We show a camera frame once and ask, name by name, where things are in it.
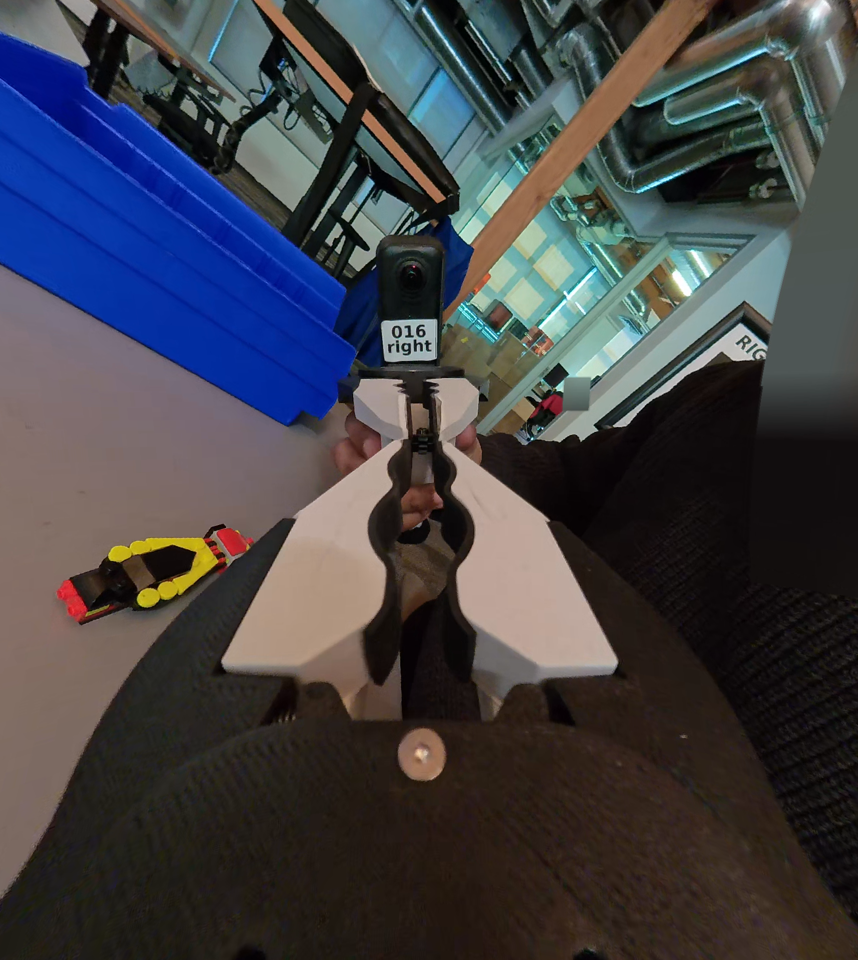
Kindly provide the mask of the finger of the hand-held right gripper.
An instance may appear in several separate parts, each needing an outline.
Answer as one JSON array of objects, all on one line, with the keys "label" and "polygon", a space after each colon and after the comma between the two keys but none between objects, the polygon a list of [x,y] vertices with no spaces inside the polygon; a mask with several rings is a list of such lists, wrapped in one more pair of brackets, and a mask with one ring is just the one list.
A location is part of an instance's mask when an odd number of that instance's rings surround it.
[{"label": "finger of the hand-held right gripper", "polygon": [[479,391],[465,378],[429,379],[430,448],[453,443],[479,412]]},{"label": "finger of the hand-held right gripper", "polygon": [[411,450],[411,399],[403,379],[361,379],[353,412],[363,427],[363,450],[381,450],[394,442]]}]

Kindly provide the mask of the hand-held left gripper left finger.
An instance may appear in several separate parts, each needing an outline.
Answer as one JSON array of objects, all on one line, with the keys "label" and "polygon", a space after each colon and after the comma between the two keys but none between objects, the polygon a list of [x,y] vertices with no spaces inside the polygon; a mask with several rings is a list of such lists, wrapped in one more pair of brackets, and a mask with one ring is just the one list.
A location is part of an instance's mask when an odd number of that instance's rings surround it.
[{"label": "hand-held left gripper left finger", "polygon": [[355,719],[401,719],[393,554],[409,487],[396,439],[301,510],[221,661],[335,688]]}]

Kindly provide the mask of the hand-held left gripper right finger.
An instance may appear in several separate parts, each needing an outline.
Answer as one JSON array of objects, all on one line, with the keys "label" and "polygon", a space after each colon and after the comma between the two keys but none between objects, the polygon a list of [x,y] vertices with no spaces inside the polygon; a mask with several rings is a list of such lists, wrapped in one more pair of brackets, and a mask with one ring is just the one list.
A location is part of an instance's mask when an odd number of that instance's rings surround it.
[{"label": "hand-held left gripper right finger", "polygon": [[447,663],[478,690],[483,720],[510,690],[608,677],[617,656],[550,522],[451,442],[435,450],[447,574]]}]

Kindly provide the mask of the person's right forearm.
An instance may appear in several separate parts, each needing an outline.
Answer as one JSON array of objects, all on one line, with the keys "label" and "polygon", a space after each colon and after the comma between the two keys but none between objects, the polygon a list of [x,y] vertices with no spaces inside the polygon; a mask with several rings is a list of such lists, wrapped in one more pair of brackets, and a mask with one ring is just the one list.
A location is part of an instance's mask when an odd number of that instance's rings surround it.
[{"label": "person's right forearm", "polygon": [[708,365],[624,427],[585,439],[481,438],[482,466],[594,546],[666,539],[690,523],[747,525],[763,361]]}]

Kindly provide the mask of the yellow red lego car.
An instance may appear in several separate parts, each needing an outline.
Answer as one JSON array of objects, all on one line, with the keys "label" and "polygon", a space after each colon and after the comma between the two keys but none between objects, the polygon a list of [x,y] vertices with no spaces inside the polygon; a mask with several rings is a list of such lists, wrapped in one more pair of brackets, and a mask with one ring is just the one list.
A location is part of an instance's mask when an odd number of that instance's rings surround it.
[{"label": "yellow red lego car", "polygon": [[68,578],[55,595],[81,625],[123,610],[150,611],[224,571],[253,546],[254,539],[223,524],[203,536],[146,537],[114,546],[95,569]]}]

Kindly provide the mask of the person's right hand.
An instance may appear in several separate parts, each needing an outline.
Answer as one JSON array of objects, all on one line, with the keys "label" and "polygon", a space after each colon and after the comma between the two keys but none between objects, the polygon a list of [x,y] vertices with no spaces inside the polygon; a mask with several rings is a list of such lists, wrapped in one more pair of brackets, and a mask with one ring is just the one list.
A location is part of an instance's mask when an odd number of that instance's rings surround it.
[{"label": "person's right hand", "polygon": [[331,455],[341,476],[347,476],[376,456],[383,448],[380,433],[362,423],[353,409],[344,423],[345,437],[332,447]]}]

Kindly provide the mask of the wooden beam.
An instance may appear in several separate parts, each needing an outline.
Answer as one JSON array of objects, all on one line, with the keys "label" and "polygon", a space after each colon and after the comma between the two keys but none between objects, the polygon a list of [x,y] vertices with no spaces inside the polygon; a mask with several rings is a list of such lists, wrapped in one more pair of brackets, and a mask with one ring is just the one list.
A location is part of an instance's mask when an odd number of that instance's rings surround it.
[{"label": "wooden beam", "polygon": [[493,265],[555,196],[642,90],[708,16],[714,1],[666,1],[573,119],[477,235],[466,277],[443,318],[476,292]]}]

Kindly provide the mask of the black framed sign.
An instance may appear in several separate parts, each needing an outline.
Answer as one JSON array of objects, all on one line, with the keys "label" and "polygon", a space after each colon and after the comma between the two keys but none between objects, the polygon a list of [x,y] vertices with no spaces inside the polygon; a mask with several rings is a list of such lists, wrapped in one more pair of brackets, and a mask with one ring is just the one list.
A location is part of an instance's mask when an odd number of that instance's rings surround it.
[{"label": "black framed sign", "polygon": [[654,399],[674,389],[694,371],[733,362],[765,360],[771,322],[743,302],[667,365],[594,422],[595,430],[627,425]]}]

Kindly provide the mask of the black office chair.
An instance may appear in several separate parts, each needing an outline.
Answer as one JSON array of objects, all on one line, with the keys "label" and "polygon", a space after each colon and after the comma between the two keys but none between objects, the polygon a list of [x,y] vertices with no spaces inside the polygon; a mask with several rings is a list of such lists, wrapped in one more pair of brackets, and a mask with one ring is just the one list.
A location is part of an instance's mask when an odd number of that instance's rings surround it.
[{"label": "black office chair", "polygon": [[157,59],[174,79],[171,93],[166,96],[142,94],[146,106],[159,116],[158,131],[209,173],[229,173],[253,122],[242,115],[229,123],[214,105],[215,99],[206,85],[200,85],[188,67],[175,66],[163,54],[157,54]]}]

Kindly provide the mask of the person's black sweater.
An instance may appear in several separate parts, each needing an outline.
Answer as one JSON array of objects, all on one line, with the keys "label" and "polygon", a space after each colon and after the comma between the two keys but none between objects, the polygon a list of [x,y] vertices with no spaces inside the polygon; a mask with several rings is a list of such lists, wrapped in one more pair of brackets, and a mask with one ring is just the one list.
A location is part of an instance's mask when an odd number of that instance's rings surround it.
[{"label": "person's black sweater", "polygon": [[587,541],[707,668],[858,926],[858,600],[756,582],[744,544],[703,524]]}]

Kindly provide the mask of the silver ventilation ducts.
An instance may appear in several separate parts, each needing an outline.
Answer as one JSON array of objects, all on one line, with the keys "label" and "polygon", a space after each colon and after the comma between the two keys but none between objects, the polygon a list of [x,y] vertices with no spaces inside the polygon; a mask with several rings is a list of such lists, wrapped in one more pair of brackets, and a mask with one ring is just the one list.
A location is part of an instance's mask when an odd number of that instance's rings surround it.
[{"label": "silver ventilation ducts", "polygon": [[[521,173],[662,2],[398,2]],[[551,202],[558,219],[628,228],[616,193],[664,203],[804,207],[858,46],[852,2],[717,2]]]}]

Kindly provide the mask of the wooden top table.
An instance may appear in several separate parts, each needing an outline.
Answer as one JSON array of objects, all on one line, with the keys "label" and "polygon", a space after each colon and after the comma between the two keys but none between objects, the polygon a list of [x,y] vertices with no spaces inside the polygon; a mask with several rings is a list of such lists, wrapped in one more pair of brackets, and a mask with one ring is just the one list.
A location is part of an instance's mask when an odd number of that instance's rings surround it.
[{"label": "wooden top table", "polygon": [[83,49],[89,57],[89,85],[99,96],[108,97],[121,72],[126,44],[136,38],[168,65],[179,83],[197,90],[216,105],[223,99],[235,102],[234,94],[215,79],[206,66],[132,2],[94,1],[93,4],[96,12],[86,30]]}]

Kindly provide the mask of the black frame table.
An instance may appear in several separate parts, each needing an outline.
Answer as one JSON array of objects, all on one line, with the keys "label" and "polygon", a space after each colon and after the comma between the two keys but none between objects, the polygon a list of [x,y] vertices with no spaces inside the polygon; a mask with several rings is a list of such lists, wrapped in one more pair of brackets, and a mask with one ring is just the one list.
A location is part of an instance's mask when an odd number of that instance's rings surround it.
[{"label": "black frame table", "polygon": [[255,5],[272,32],[267,60],[296,67],[331,119],[332,140],[284,236],[317,258],[365,181],[412,209],[417,225],[455,215],[457,181],[329,20],[310,2]]}]

